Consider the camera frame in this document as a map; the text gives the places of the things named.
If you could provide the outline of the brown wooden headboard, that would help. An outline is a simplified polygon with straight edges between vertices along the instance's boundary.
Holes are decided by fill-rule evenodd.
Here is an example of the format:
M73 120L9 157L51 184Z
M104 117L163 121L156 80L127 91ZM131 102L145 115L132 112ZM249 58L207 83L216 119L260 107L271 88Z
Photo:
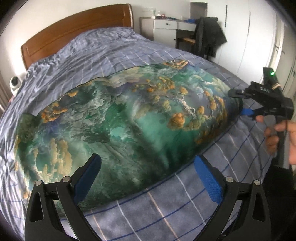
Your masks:
M21 46L25 69L57 53L81 33L108 27L134 28L131 4L112 4L88 9L44 28Z

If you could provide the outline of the dark jacket on chair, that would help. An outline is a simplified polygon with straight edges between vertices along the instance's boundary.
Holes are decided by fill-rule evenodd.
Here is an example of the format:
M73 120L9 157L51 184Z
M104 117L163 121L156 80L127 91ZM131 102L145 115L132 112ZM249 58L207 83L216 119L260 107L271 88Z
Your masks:
M196 20L193 54L209 60L210 57L216 57L218 48L227 43L218 20L217 17L200 17Z

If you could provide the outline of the green patterned silk jacket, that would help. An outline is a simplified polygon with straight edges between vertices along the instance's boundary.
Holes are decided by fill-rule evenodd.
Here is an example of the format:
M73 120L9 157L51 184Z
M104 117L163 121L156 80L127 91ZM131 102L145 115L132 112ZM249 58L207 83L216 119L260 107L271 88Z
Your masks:
M22 114L16 159L34 183L71 176L92 154L101 170L88 210L167 178L219 136L243 103L229 86L185 60L133 67L81 84L37 115Z

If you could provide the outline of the wooden chair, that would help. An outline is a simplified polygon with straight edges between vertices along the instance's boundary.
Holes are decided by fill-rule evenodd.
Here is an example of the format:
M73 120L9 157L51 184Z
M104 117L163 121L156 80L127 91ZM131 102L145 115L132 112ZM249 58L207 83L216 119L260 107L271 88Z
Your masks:
M176 49L192 53L194 51L196 40L193 37L182 37L176 39Z

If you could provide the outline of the white desk with drawers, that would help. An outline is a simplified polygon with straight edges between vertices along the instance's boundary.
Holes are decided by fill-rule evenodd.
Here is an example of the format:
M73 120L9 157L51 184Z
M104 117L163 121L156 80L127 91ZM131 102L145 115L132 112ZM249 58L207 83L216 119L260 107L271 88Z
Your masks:
M176 47L178 38L191 35L195 28L195 23L181 20L139 18L139 30L143 37L171 48Z

